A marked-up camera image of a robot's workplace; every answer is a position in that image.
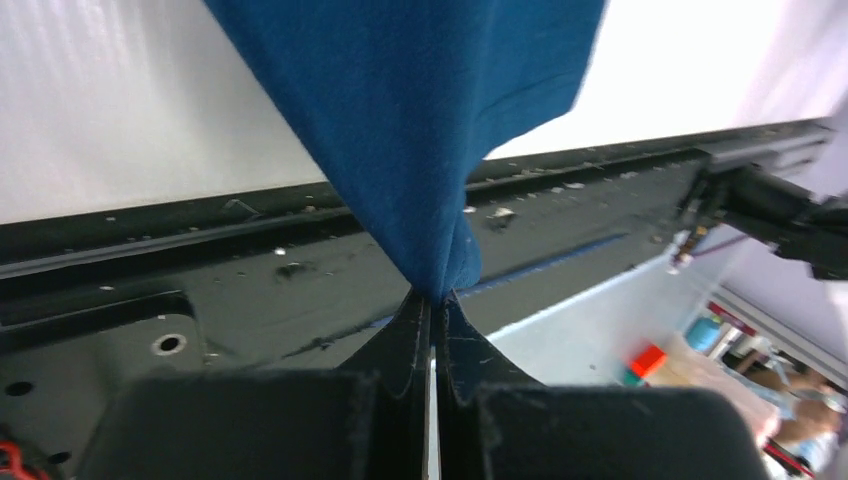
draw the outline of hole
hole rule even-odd
[[[156,339],[151,346],[155,355],[166,357],[181,352],[188,341],[178,333],[169,333]]]
[[[53,465],[61,465],[71,459],[71,452],[54,453],[47,457],[47,461]]]
[[[35,385],[29,382],[15,382],[6,386],[6,395],[10,397],[22,397],[31,392]]]

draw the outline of orange block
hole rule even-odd
[[[630,362],[630,371],[645,378],[654,373],[654,371],[662,366],[665,362],[666,354],[660,347],[651,345],[642,352],[635,360]]]

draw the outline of blue container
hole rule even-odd
[[[686,333],[686,343],[701,353],[715,345],[721,333],[721,319],[711,315],[695,320],[692,328]]]

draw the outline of bolt hole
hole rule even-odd
[[[31,392],[35,385],[29,382],[15,382],[6,386],[6,395],[10,397],[22,397]]]
[[[61,465],[71,459],[71,452],[54,453],[47,457],[47,461],[52,465]]]
[[[163,335],[153,342],[153,353],[162,357],[179,353],[185,348],[187,340],[177,333]]]

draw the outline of folded cloth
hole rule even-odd
[[[571,108],[603,11],[602,0],[206,4],[357,219],[431,300],[480,276],[462,215],[469,173]]]

